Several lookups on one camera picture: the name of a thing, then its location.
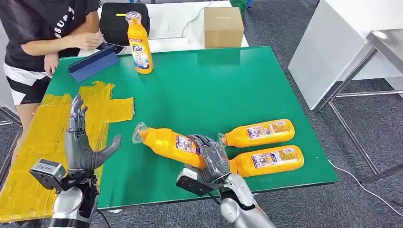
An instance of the person's hand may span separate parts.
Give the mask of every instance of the person's hand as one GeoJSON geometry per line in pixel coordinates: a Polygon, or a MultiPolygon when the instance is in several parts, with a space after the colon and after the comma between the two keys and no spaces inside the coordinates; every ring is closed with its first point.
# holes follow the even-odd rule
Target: person's hand
{"type": "Polygon", "coordinates": [[[71,42],[70,47],[84,49],[84,50],[94,50],[99,46],[101,40],[101,33],[90,33],[82,32],[74,35],[70,35],[69,42],[71,42]]]}
{"type": "Polygon", "coordinates": [[[206,164],[206,168],[201,171],[203,181],[212,182],[230,172],[230,161],[222,144],[203,135],[191,134],[187,137],[200,148],[206,164]]]}
{"type": "Polygon", "coordinates": [[[88,143],[85,129],[87,107],[81,109],[83,100],[80,95],[71,103],[70,118],[65,134],[64,147],[69,170],[93,170],[101,166],[120,146],[121,135],[116,135],[112,144],[99,152],[94,152],[88,143]]]}
{"type": "Polygon", "coordinates": [[[51,77],[55,73],[56,67],[59,64],[59,54],[58,53],[47,54],[45,55],[45,59],[43,62],[46,75],[51,77]]]}

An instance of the black cable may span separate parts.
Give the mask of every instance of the black cable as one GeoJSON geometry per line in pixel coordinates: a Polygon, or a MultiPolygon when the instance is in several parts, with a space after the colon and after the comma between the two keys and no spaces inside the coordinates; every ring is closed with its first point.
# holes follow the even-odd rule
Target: black cable
{"type": "Polygon", "coordinates": [[[220,202],[218,202],[218,200],[213,196],[213,194],[211,192],[208,192],[207,194],[210,195],[210,197],[214,200],[214,202],[216,202],[218,205],[220,205],[220,202]]]}
{"type": "Polygon", "coordinates": [[[102,214],[102,212],[97,208],[96,209],[98,211],[98,213],[104,218],[106,224],[108,225],[109,228],[111,228],[111,225],[109,224],[108,220],[106,219],[105,215],[102,214]]]}

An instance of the orange bottle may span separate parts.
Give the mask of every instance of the orange bottle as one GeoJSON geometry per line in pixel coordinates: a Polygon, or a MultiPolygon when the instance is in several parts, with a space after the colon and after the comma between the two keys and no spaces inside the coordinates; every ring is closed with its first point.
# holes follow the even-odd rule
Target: orange bottle
{"type": "Polygon", "coordinates": [[[285,142],[294,137],[295,130],[290,120],[281,119],[237,127],[219,134],[219,139],[227,146],[238,148],[285,142]]]}
{"type": "Polygon", "coordinates": [[[242,177],[296,170],[304,165],[297,146],[280,146],[238,154],[230,160],[230,172],[242,177]]]}
{"type": "Polygon", "coordinates": [[[151,58],[148,35],[141,25],[141,14],[128,12],[126,21],[129,23],[127,36],[134,59],[134,68],[140,74],[149,74],[153,70],[153,58],[151,58]]]}
{"type": "Polygon", "coordinates": [[[168,128],[151,128],[140,122],[132,136],[133,143],[143,143],[154,153],[204,169],[204,159],[200,149],[187,137],[173,132],[168,128]]]}

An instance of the yellow tape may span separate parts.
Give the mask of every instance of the yellow tape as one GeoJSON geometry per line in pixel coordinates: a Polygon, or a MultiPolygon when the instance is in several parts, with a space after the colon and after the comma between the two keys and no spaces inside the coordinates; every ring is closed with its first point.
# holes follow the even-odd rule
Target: yellow tape
{"type": "MultiPolygon", "coordinates": [[[[88,106],[86,132],[89,143],[99,151],[106,146],[108,123],[133,118],[134,101],[132,97],[111,100],[114,85],[100,81],[94,84],[80,87],[79,93],[84,106],[88,106]]],[[[55,191],[43,188],[28,170],[39,158],[59,162],[67,168],[64,132],[71,100],[67,94],[43,98],[0,192],[0,223],[51,216],[55,191]]],[[[98,179],[101,173],[102,166],[96,170],[98,179]]]]}

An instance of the green crate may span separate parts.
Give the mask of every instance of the green crate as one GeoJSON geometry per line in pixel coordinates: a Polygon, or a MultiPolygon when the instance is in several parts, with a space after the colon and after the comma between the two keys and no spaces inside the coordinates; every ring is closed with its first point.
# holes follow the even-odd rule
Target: green crate
{"type": "Polygon", "coordinates": [[[240,15],[243,16],[243,13],[245,11],[245,7],[246,7],[246,1],[231,1],[231,5],[232,7],[238,7],[240,9],[240,15]]]}

